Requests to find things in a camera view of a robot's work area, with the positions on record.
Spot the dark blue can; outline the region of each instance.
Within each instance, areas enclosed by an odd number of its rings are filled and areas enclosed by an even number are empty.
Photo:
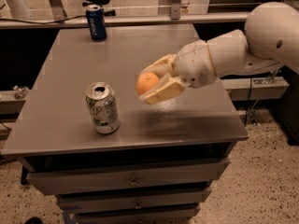
[[[86,18],[92,40],[104,41],[107,38],[104,10],[97,5],[91,5],[89,9],[86,10]]]

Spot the cable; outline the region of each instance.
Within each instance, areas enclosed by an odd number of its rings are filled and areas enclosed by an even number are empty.
[[[246,109],[246,112],[245,112],[245,120],[244,120],[244,126],[245,127],[246,127],[246,124],[247,124],[247,116],[249,114],[251,91],[252,91],[252,77],[250,78],[250,87],[249,87],[249,99],[248,99],[249,105],[248,105],[248,107]]]
[[[72,17],[69,19],[64,19],[64,20],[57,20],[57,21],[45,21],[45,22],[40,22],[40,21],[26,21],[26,20],[19,20],[19,19],[1,19],[0,21],[16,21],[16,22],[24,22],[24,23],[30,23],[30,24],[40,24],[40,25],[46,25],[46,24],[54,24],[54,23],[60,23],[64,21],[70,21],[73,19],[78,19],[78,18],[86,18],[85,15],[78,15],[76,17]]]
[[[3,122],[1,122],[0,121],[0,124],[4,127],[4,128],[6,128],[6,129],[8,129],[9,131],[11,131],[11,128],[9,128],[7,125],[5,125]]]

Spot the gray table surface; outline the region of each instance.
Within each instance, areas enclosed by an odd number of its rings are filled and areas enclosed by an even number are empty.
[[[191,25],[107,28],[92,42],[86,28],[61,30],[2,155],[25,157],[126,148],[235,142],[246,130],[220,80],[157,105],[138,100],[139,72],[198,39]],[[105,81],[116,92],[120,128],[100,134],[85,104],[86,88]]]

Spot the orange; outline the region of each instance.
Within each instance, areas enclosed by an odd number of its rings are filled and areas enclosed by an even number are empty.
[[[138,81],[136,82],[137,93],[140,95],[149,91],[158,82],[159,82],[159,78],[151,72],[141,74],[138,78]]]

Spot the drawer handle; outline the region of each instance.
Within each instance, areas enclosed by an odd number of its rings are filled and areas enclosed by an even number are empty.
[[[132,178],[132,182],[130,183],[131,187],[137,187],[139,185],[139,183],[136,181],[135,178]]]
[[[135,206],[135,209],[136,209],[136,210],[139,210],[139,209],[141,209],[141,208],[142,208],[142,206],[140,205],[140,203],[137,203],[136,206]]]

